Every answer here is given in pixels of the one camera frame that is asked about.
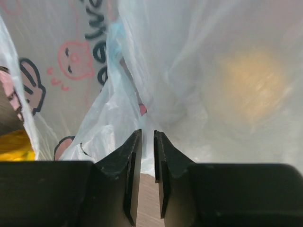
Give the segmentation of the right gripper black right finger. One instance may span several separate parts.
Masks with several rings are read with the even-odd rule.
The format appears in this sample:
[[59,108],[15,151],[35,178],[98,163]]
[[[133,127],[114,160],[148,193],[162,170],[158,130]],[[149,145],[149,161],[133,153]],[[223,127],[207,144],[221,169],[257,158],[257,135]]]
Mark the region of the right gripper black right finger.
[[290,165],[195,163],[160,131],[154,163],[167,227],[303,224],[303,177]]

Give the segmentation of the light blue printed plastic bag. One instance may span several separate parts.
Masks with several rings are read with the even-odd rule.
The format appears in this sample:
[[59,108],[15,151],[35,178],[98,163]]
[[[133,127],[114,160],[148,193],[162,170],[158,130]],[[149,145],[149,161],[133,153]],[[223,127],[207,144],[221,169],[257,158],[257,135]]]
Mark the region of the light blue printed plastic bag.
[[[288,93],[255,127],[213,111],[216,59],[267,48],[288,65]],[[196,162],[303,168],[300,0],[3,0],[1,81],[36,160],[97,162],[143,131]]]

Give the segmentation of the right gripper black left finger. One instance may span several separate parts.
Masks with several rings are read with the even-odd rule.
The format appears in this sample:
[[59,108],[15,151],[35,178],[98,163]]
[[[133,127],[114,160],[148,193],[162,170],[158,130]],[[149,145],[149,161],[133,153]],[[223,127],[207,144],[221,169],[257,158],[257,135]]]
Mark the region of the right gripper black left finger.
[[142,132],[102,160],[0,164],[3,227],[134,227]]

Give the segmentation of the green yellow fake citrus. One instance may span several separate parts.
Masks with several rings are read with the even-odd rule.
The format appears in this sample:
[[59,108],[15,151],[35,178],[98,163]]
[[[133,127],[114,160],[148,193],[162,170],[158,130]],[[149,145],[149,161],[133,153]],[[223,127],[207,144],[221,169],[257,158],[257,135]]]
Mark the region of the green yellow fake citrus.
[[288,65],[267,48],[247,48],[216,59],[218,93],[214,115],[234,127],[255,127],[270,117],[288,93]]

